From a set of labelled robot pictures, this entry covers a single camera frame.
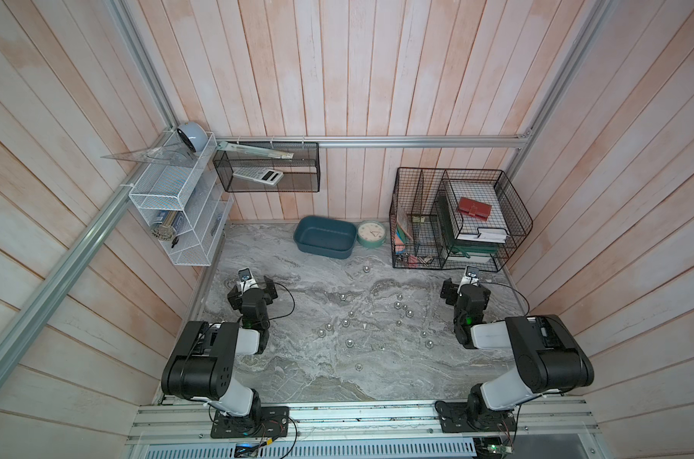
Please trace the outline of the red notebook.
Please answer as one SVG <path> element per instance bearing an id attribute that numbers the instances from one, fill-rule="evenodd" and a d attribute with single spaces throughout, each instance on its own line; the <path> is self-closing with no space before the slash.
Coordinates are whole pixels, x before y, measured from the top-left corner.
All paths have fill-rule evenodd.
<path id="1" fill-rule="evenodd" d="M 492 214 L 491 205 L 466 197 L 460 198 L 457 210 L 463 214 L 463 216 L 479 219 L 481 221 L 487 221 Z"/>

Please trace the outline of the stack of books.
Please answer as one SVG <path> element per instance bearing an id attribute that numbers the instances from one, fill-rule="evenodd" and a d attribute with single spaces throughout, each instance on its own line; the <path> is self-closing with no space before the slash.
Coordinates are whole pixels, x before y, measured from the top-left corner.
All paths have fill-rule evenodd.
<path id="1" fill-rule="evenodd" d="M 492 206 L 487 221 L 463 216 L 457 210 L 461 197 Z M 488 182 L 443 179 L 435 199 L 444 254 L 448 260 L 488 263 L 511 235 L 494 187 Z"/>

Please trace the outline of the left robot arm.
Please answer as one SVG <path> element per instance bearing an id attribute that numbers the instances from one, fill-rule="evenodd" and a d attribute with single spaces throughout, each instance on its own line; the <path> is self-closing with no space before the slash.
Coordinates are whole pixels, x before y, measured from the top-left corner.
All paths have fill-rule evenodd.
<path id="1" fill-rule="evenodd" d="M 269 277 L 259 285 L 249 269 L 240 271 L 228 302 L 241 317 L 186 323 L 163 369 L 163 394 L 204 404 L 213 439 L 259 438 L 260 448 L 288 435 L 290 410 L 265 409 L 258 392 L 235 377 L 237 357 L 266 350 L 272 326 L 268 307 L 278 299 L 277 285 Z"/>

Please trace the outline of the blue round speaker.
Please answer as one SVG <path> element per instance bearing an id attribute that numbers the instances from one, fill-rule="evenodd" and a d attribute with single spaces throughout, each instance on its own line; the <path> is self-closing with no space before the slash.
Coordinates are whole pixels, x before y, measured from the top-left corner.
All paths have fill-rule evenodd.
<path id="1" fill-rule="evenodd" d="M 177 135 L 181 142 L 192 152 L 201 154 L 207 143 L 209 136 L 207 132 L 197 122 L 185 122 L 177 127 Z"/>

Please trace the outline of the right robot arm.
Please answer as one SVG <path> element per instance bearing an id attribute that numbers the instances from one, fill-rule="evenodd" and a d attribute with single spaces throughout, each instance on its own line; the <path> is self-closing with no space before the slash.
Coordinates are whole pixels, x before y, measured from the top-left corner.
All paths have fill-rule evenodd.
<path id="1" fill-rule="evenodd" d="M 470 271 L 458 283 L 445 280 L 440 292 L 453 308 L 453 331 L 469 350 L 510 350 L 515 366 L 471 388 L 467 401 L 437 401 L 442 432 L 509 433 L 517 429 L 521 405 L 550 392 L 591 386 L 593 365 L 560 317 L 514 316 L 486 322 L 490 289 Z"/>

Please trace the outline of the teal plastic storage box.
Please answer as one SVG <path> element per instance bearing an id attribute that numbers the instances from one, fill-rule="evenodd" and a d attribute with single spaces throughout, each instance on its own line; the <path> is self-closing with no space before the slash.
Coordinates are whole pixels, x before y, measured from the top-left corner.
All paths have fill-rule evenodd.
<path id="1" fill-rule="evenodd" d="M 357 232 L 353 223 L 310 215 L 299 221 L 293 240 L 297 248 L 306 254 L 346 259 L 353 252 Z"/>

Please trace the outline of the green round clock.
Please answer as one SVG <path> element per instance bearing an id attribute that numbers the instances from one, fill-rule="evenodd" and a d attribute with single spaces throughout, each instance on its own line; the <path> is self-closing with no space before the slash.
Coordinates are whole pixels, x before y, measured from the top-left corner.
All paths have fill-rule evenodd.
<path id="1" fill-rule="evenodd" d="M 363 221 L 357 227 L 358 243 L 364 248 L 375 249 L 385 243 L 387 229 L 378 221 Z"/>

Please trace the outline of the white calculator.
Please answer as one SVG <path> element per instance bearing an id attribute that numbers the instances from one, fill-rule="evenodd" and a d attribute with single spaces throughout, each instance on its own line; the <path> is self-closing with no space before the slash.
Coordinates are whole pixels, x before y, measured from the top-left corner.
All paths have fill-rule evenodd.
<path id="1" fill-rule="evenodd" d="M 271 168 L 234 168 L 233 176 L 259 185 L 275 187 L 282 180 L 284 173 Z"/>

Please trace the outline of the clear triangle ruler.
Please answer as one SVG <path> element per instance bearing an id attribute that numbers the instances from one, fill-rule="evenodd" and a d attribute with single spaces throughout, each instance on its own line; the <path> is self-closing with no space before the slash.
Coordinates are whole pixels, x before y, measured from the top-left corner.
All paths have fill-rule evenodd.
<path id="1" fill-rule="evenodd" d="M 182 143 L 174 143 L 174 145 L 162 145 L 136 151 L 110 154 L 103 156 L 103 159 L 119 162 L 162 164 L 163 166 L 192 168 L 198 160 L 198 155 L 192 153 L 189 148 Z"/>

